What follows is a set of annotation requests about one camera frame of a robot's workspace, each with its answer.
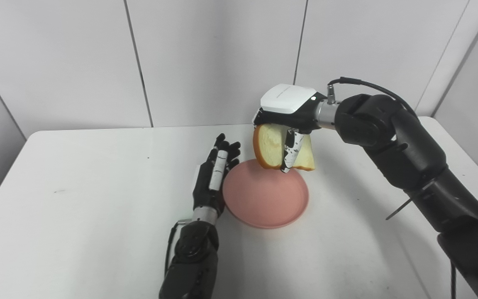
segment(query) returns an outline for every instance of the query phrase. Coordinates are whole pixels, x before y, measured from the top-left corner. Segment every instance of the white table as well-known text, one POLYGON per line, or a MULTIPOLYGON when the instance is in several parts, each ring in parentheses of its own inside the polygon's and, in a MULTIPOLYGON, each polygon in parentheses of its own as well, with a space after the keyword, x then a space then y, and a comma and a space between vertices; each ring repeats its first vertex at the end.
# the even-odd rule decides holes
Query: white table
MULTIPOLYGON (((478 167, 433 119, 423 125, 478 198, 478 167)), ((191 215, 194 170, 215 137, 252 127, 42 131, 0 187, 0 299, 157 298, 169 229, 191 215)), ((224 214, 214 299, 449 298, 449 261, 406 195, 335 131, 312 134, 310 203, 260 230, 224 214)), ((462 278, 458 298, 474 298, 462 278)))

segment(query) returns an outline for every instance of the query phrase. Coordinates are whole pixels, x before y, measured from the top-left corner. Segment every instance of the robot finger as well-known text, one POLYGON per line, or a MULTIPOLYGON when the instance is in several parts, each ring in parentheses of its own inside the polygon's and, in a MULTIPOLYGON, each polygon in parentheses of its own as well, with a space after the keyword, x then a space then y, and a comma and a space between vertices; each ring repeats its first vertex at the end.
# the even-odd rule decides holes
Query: robot finger
POLYGON ((215 164, 215 159, 217 159, 218 153, 219 153, 219 149, 218 149, 218 148, 213 148, 213 149, 209 152, 209 155, 207 156, 206 161, 215 164))
POLYGON ((213 148, 219 148, 219 144, 226 139, 226 135, 224 133, 219 134, 215 139, 215 144, 213 144, 213 148))
POLYGON ((230 144, 230 149, 229 149, 229 151, 231 152, 231 151, 233 151, 233 150, 237 150, 237 149, 239 149, 240 147, 241 147, 241 143, 240 143, 239 141, 234 142, 234 143, 230 144))
POLYGON ((233 159, 239 157, 240 154, 241 154, 240 149, 230 150, 228 152, 228 163, 230 163, 230 161, 232 161, 233 159))

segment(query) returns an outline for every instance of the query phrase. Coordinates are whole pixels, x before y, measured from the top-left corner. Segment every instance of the bread slice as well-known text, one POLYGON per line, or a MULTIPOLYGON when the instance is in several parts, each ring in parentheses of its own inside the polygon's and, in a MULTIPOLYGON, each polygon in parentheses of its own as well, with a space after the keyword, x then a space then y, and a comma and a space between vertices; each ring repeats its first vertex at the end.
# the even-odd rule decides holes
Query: bread slice
MULTIPOLYGON (((283 159, 285 137, 289 127, 265 123, 258 125, 254 130, 254 154, 258 163, 266 169, 279 169, 283 159)), ((302 148, 294 162, 293 168, 307 170, 315 169, 313 151, 311 150, 311 136, 304 136, 302 148)))

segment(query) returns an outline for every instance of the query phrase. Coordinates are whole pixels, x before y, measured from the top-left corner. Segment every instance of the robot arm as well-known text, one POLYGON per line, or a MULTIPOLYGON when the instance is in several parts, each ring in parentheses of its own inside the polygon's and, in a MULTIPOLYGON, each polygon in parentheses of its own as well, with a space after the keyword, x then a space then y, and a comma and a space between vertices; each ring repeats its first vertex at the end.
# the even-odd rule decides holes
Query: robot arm
MULTIPOLYGON (((368 84, 351 78, 337 82, 368 84)), ((286 110, 290 113, 270 106, 289 107, 288 103, 273 100, 263 106, 262 99, 254 125, 277 123, 304 134, 326 127, 337 130, 344 142, 361 146, 391 185, 409 195, 440 233, 440 246, 478 296, 478 201, 448 169, 445 153, 414 111, 394 93, 379 90, 389 96, 361 94, 338 103, 329 85, 328 96, 307 93, 308 97, 296 98, 301 106, 286 110)))
MULTIPOLYGON (((193 190, 193 216, 180 231, 169 262, 167 248, 165 279, 160 299, 210 299, 217 277, 217 250, 219 237, 215 228, 224 211, 222 182, 237 164, 241 144, 229 144, 220 134, 207 161, 201 164, 193 190)), ((173 241, 176 225, 171 230, 169 244, 173 241)))

